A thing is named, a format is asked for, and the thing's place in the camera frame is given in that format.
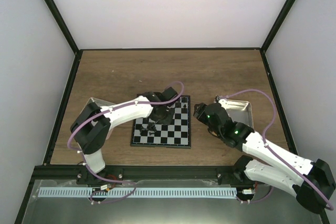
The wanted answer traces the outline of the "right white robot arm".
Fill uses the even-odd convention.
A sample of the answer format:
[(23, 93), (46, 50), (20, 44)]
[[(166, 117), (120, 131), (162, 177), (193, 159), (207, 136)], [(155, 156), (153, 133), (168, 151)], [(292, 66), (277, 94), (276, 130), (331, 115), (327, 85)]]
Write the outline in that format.
[(244, 184), (254, 180), (281, 189), (314, 214), (334, 210), (330, 198), (335, 179), (328, 163), (300, 157), (252, 127), (233, 121), (220, 102), (196, 104), (193, 115), (224, 144), (245, 154), (233, 170), (235, 181)]

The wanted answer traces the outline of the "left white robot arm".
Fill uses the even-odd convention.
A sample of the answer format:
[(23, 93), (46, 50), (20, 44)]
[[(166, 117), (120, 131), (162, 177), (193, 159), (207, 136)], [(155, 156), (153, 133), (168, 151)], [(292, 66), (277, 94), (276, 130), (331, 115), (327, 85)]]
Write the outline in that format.
[(119, 104), (99, 106), (90, 102), (70, 127), (67, 147), (83, 156), (89, 178), (95, 184), (102, 184), (107, 178), (102, 147), (113, 129), (139, 118), (170, 124), (174, 114), (172, 105), (183, 91), (178, 93), (173, 87), (167, 87), (163, 92), (145, 92)]

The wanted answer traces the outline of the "pile of black chess pieces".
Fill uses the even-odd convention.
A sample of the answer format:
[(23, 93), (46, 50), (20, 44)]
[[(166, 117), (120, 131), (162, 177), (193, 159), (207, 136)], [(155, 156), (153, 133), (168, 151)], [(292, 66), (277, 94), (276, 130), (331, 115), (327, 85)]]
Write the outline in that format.
[(157, 129), (156, 129), (156, 124), (154, 122), (149, 122), (146, 127), (144, 127), (144, 124), (143, 124), (140, 129), (141, 136), (154, 136), (156, 132), (157, 132)]

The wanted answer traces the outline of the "black and white chessboard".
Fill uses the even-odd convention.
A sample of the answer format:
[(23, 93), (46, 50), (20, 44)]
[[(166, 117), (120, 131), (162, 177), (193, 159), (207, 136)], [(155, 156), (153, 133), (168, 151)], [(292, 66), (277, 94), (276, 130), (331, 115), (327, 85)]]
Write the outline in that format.
[[(187, 113), (182, 112), (183, 105), (187, 104)], [(131, 146), (191, 148), (191, 97), (182, 95), (172, 106), (175, 109), (171, 124), (158, 124), (149, 118), (139, 118), (133, 121)], [(140, 129), (149, 122), (156, 124), (157, 132), (154, 136), (141, 136)]]

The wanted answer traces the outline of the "pink plastic tray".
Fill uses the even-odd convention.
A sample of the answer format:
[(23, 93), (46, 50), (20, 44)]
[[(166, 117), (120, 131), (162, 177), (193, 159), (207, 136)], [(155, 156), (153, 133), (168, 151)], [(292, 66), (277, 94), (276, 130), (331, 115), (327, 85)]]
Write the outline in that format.
[(87, 101), (81, 112), (85, 111), (90, 114), (95, 112), (101, 112), (102, 110), (104, 110), (105, 107), (109, 107), (112, 105), (113, 103), (108, 102), (106, 100), (91, 97), (89, 98), (89, 100)]

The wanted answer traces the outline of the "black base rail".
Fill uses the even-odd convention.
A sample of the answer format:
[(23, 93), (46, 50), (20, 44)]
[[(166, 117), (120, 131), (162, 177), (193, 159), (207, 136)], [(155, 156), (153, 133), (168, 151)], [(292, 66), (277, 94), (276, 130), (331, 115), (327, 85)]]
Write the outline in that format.
[[(233, 166), (121, 166), (108, 165), (98, 173), (105, 179), (131, 180), (213, 180), (219, 185), (249, 186), (253, 180), (244, 178)], [(80, 185), (97, 185), (100, 180), (83, 165), (40, 165), (32, 179), (75, 179)]]

